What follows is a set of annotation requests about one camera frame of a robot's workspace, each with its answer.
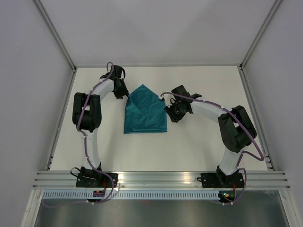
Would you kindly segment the teal cloth napkin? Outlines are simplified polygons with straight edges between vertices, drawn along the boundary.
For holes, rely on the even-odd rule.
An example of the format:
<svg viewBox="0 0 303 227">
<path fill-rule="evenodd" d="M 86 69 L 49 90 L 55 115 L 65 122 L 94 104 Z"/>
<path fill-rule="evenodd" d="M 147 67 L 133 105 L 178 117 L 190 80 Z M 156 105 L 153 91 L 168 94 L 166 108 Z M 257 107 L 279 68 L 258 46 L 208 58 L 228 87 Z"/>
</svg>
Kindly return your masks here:
<svg viewBox="0 0 303 227">
<path fill-rule="evenodd" d="M 165 102 L 144 84 L 135 89 L 125 105 L 124 134 L 166 133 Z"/>
</svg>

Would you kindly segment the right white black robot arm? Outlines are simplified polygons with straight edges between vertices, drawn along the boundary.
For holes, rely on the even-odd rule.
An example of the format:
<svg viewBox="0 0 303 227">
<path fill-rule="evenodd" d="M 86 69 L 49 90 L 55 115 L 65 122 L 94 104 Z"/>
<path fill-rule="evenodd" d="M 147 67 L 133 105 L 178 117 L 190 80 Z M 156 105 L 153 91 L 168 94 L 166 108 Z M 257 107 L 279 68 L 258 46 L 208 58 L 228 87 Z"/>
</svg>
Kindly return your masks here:
<svg viewBox="0 0 303 227">
<path fill-rule="evenodd" d="M 159 99 L 164 99 L 165 95 L 173 96 L 164 108 L 172 122 L 179 122 L 186 113 L 189 113 L 201 115 L 219 125 L 225 150 L 216 169 L 216 181 L 222 187 L 231 184 L 239 172 L 243 150 L 254 143 L 257 136 L 246 109 L 241 105 L 227 109 L 205 100 L 200 94 L 190 95 L 183 85 L 171 92 L 162 93 Z"/>
</svg>

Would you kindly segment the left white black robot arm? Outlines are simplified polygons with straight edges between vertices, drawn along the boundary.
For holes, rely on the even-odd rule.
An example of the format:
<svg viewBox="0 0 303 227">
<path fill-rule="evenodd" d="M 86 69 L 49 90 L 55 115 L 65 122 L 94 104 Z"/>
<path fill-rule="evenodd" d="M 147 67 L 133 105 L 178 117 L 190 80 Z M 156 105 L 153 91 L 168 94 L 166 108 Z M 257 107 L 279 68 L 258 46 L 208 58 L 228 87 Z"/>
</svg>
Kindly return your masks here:
<svg viewBox="0 0 303 227">
<path fill-rule="evenodd" d="M 110 93 L 116 99 L 128 97 L 125 76 L 124 68 L 112 64 L 88 92 L 77 92 L 74 95 L 72 122 L 80 133 L 85 152 L 79 179 L 87 180 L 92 187 L 99 187 L 105 175 L 102 173 L 97 142 L 98 128 L 102 121 L 101 101 Z"/>
</svg>

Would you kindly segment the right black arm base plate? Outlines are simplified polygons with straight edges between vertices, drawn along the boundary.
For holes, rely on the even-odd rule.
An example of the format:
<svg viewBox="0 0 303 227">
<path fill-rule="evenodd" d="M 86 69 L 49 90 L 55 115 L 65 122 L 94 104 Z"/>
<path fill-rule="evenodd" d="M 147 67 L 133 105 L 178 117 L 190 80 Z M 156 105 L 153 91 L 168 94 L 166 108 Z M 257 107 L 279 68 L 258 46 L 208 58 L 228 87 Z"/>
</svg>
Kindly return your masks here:
<svg viewBox="0 0 303 227">
<path fill-rule="evenodd" d="M 201 173 L 196 178 L 203 188 L 242 188 L 244 186 L 243 175 L 236 172 L 232 175 L 219 175 L 218 173 Z"/>
</svg>

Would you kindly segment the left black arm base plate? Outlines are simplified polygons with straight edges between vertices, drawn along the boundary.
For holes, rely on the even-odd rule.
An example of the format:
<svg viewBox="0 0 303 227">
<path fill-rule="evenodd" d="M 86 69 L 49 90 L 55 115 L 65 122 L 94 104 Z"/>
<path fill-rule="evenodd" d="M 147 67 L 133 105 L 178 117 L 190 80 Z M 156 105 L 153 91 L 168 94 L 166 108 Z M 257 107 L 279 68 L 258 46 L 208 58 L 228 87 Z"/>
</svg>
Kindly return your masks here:
<svg viewBox="0 0 303 227">
<path fill-rule="evenodd" d="M 78 174 L 76 187 L 77 188 L 112 188 L 117 186 L 118 174 L 108 173 L 113 182 L 108 176 L 99 173 Z"/>
</svg>

